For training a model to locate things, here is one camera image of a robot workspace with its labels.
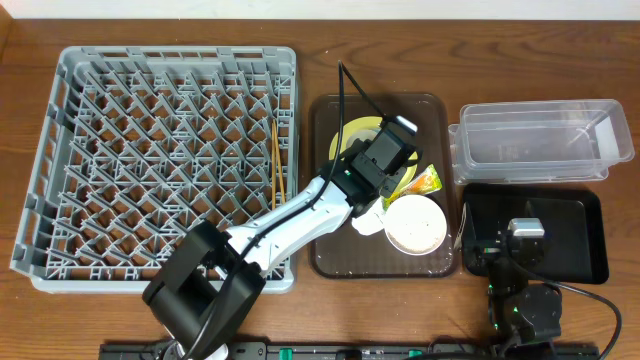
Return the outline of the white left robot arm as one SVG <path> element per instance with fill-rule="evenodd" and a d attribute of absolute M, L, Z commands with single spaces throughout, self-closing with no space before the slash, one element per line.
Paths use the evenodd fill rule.
<path fill-rule="evenodd" d="M 284 259 L 391 195 L 416 162 L 416 133 L 386 118 L 285 204 L 224 231 L 208 220 L 193 227 L 142 295 L 183 358 L 205 359 L 229 341 Z"/>

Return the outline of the white small plate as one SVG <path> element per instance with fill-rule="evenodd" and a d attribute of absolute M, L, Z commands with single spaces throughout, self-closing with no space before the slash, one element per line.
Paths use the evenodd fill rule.
<path fill-rule="evenodd" d="M 444 211 L 424 195 L 406 195 L 393 202 L 384 214 L 383 226 L 389 242 L 411 256 L 434 252 L 448 232 Z"/>

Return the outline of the cream cup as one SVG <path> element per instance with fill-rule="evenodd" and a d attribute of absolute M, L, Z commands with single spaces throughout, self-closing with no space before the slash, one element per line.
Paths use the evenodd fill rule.
<path fill-rule="evenodd" d="M 356 130 L 348 139 L 348 145 L 353 145 L 357 140 L 373 140 L 378 134 L 377 128 L 364 128 Z"/>

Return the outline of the yellow plate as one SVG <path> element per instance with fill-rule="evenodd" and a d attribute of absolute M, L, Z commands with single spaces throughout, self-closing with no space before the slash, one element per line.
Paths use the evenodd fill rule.
<path fill-rule="evenodd" d="M 379 116 L 365 116 L 356 118 L 343 126 L 343 143 L 341 144 L 340 152 L 344 152 L 350 146 L 348 145 L 349 137 L 358 129 L 364 128 L 377 128 L 380 130 L 380 123 L 382 118 Z M 417 166 L 413 165 L 406 170 L 403 178 L 400 180 L 397 190 L 407 185 L 414 177 Z"/>

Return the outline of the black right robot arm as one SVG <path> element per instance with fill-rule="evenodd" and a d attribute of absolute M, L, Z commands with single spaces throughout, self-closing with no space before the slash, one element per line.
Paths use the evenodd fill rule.
<path fill-rule="evenodd" d="M 545 230 L 536 220 L 516 219 L 494 241 L 473 248 L 489 279 L 489 318 L 499 334 L 492 352 L 549 342 L 561 335 L 562 293 L 543 281 L 530 282 L 527 268 L 544 257 Z"/>

